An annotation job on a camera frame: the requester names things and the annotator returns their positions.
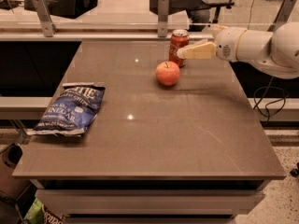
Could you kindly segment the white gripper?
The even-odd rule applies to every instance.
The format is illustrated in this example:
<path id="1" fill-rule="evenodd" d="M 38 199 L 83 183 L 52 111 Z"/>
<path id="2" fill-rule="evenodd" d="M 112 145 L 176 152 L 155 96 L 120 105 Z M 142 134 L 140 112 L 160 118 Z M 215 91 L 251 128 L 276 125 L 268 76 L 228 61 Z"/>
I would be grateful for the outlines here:
<path id="1" fill-rule="evenodd" d="M 177 56 L 180 59 L 201 60 L 217 55 L 222 60 L 236 62 L 238 43 L 246 31 L 246 28 L 227 28 L 227 26 L 210 23 L 203 32 L 192 33 L 191 45 L 179 48 Z"/>

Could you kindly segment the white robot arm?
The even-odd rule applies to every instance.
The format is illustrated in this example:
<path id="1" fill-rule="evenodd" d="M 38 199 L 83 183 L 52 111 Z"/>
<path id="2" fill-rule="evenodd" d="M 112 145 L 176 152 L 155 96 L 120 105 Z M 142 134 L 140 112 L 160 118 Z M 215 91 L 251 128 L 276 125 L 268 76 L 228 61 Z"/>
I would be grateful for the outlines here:
<path id="1" fill-rule="evenodd" d="M 179 48 L 181 59 L 210 59 L 248 63 L 272 77 L 299 77 L 299 23 L 289 22 L 276 31 L 249 30 L 245 27 L 212 25 L 214 41 L 206 39 Z"/>

